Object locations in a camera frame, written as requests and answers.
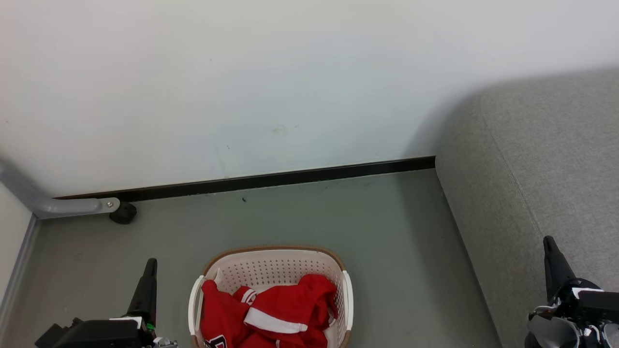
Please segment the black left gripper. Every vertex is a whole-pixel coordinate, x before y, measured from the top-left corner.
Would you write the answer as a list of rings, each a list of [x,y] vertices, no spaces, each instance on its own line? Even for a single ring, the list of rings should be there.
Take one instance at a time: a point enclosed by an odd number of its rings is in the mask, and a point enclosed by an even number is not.
[[[133,293],[127,315],[119,319],[75,318],[70,326],[53,324],[41,335],[37,348],[152,348],[156,334],[157,269],[155,258],[148,259]]]

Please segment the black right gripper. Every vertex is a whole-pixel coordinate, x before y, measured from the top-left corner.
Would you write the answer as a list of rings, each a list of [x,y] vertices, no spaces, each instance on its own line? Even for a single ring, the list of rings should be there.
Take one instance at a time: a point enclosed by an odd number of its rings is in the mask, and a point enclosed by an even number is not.
[[[565,319],[580,330],[590,325],[602,329],[606,324],[618,324],[619,293],[576,278],[552,236],[544,236],[543,247],[548,304],[538,306],[536,315]]]

